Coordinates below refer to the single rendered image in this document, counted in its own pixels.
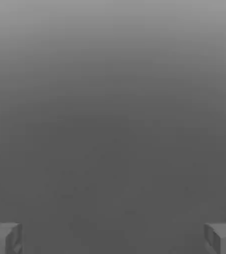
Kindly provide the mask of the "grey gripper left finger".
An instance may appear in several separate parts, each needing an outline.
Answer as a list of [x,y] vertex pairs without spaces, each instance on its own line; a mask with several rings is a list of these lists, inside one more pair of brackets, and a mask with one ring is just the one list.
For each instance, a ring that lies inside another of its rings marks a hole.
[[0,254],[23,254],[22,224],[0,223]]

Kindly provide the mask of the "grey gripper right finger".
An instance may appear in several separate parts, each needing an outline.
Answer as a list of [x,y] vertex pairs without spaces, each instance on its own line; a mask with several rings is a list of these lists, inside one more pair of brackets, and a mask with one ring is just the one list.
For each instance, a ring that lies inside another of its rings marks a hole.
[[226,254],[226,223],[204,224],[204,239],[208,254]]

